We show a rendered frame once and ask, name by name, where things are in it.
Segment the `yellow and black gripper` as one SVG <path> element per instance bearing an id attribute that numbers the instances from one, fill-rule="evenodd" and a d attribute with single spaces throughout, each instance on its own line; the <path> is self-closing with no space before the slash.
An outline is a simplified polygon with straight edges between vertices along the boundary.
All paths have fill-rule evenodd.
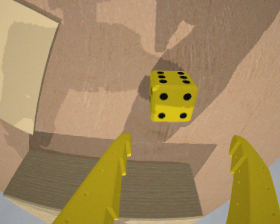
<path id="1" fill-rule="evenodd" d="M 131 156 L 131 133 L 109 146 L 52 224 L 114 224 L 119 219 L 122 175 Z M 233 185 L 226 224 L 280 224 L 270 171 L 241 136 L 231 140 Z"/>

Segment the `yellow die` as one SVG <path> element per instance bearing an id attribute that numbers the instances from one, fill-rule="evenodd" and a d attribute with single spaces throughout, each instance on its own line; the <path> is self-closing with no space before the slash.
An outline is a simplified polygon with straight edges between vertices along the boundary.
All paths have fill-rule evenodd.
<path id="1" fill-rule="evenodd" d="M 186 71 L 150 73 L 150 114 L 153 122 L 191 120 L 198 87 Z"/>

